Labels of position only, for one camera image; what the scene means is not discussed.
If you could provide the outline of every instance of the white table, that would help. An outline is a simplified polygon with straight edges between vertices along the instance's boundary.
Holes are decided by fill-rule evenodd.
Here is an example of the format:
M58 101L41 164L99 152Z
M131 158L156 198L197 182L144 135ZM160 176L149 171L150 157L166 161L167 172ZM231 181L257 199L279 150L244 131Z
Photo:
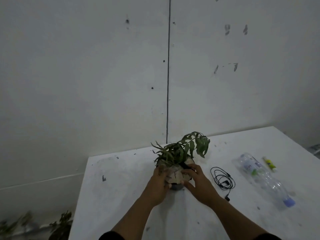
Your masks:
M235 180L230 204L258 225L283 239L320 236L320 160L275 127L210 137L206 158L196 157L213 182L210 169L226 170ZM140 196L153 173L152 147L88 159L70 240L98 239L109 231ZM278 208L235 166L233 159L249 152L261 163L271 159L273 175L293 195L296 205ZM218 193L226 195L213 183ZM229 239L222 224L188 190L170 191L146 223L143 239Z

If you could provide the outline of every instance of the glue stick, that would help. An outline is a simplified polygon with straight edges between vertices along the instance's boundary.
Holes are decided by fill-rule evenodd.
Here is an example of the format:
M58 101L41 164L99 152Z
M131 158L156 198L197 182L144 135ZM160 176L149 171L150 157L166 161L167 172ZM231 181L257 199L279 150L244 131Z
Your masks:
M262 157L262 159L266 162L266 164L268 164L269 168L275 173L277 172L277 168L276 166L272 163L271 160L267 159L265 156Z

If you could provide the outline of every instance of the plastic bottle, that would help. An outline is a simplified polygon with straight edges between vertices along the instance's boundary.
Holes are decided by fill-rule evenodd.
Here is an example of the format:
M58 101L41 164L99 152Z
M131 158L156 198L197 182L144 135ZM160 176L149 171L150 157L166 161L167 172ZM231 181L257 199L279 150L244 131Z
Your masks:
M290 198L287 190L279 180L274 178L270 172L261 165L251 154L242 154L238 162L247 173L249 173L254 181L261 186L266 192L276 199L281 199L287 207L292 207L296 202Z

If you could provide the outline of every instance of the human hand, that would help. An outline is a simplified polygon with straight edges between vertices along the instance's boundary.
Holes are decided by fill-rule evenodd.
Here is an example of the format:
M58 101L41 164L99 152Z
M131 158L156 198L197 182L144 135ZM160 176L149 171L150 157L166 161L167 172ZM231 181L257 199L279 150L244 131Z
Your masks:
M163 165L156 167L146 188L141 194L144 202L151 204L151 207L159 205L165 199L168 190L171 188L171 184L165 183L167 174L168 170L164 170Z
M195 187L187 181L181 181L181 183L193 194L193 196L202 204L212 208L215 200L219 199L219 194L212 186L210 180L203 174L199 165L188 164L190 168L184 169L181 173L189 174L195 182Z

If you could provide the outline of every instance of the plant pot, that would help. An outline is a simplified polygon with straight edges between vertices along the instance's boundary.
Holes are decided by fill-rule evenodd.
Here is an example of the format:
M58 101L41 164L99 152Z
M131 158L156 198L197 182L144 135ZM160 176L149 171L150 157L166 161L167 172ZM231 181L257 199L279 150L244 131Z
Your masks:
M194 161L191 157L188 157L184 163L186 165L194 164ZM160 165L166 166L163 160L157 161L156 167ZM172 190L181 190L183 188L183 185L181 184L181 180L190 181L192 179L188 174L182 174L181 170L183 170L183 167L180 165L173 165L169 167L169 174L165 178L165 180L167 183L172 185L171 187Z

